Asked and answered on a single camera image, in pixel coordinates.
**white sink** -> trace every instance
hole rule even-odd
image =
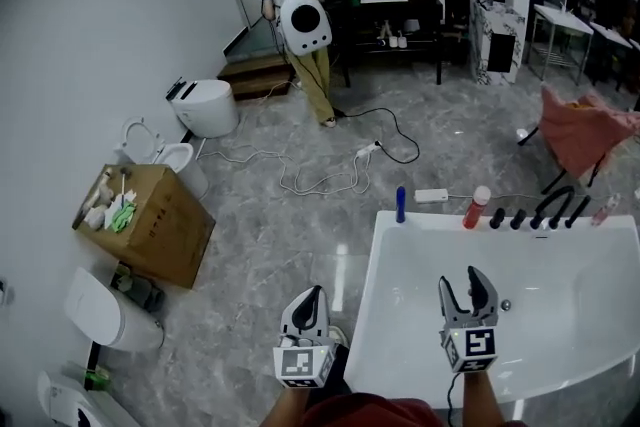
[[[500,402],[570,386],[640,349],[640,245],[631,216],[600,227],[580,218],[568,230],[498,230],[482,218],[379,212],[345,379],[354,391],[414,397],[446,408],[453,374],[440,347],[438,279],[471,308],[467,266],[491,280],[500,301],[498,360],[490,370]],[[452,394],[462,404],[462,385]]]

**bottle cap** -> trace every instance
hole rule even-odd
[[[487,203],[489,203],[490,199],[491,191],[489,190],[489,187],[485,187],[484,185],[478,187],[473,193],[473,201],[475,201],[478,205],[486,205]]]

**person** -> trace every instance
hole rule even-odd
[[[388,400],[369,393],[351,393],[343,379],[349,356],[348,339],[334,326],[330,327],[330,335],[339,345],[324,388],[284,388],[260,427],[443,426],[422,400]],[[524,426],[522,422],[505,422],[486,372],[464,374],[462,424],[463,427]]]
[[[262,16],[269,21],[276,20],[276,25],[278,25],[280,6],[282,6],[284,0],[260,1],[262,2]],[[335,113],[328,99],[330,71],[327,48],[314,50],[310,54],[302,56],[296,56],[287,47],[285,48],[289,62],[293,65],[296,74],[300,78],[302,88],[318,122],[325,127],[334,127],[336,125]]]

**red shirt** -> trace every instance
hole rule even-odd
[[[418,399],[387,400],[368,393],[341,395],[313,406],[302,427],[442,427],[426,402]],[[524,426],[521,422],[507,422]]]

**cardboard box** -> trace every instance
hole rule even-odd
[[[100,175],[107,167],[114,170],[108,185],[117,194],[122,187],[121,166],[105,165]],[[129,226],[115,233],[111,229],[93,231],[83,222],[77,231],[138,273],[191,288],[215,221],[168,166],[127,168],[131,177],[125,191],[133,189],[137,194]]]

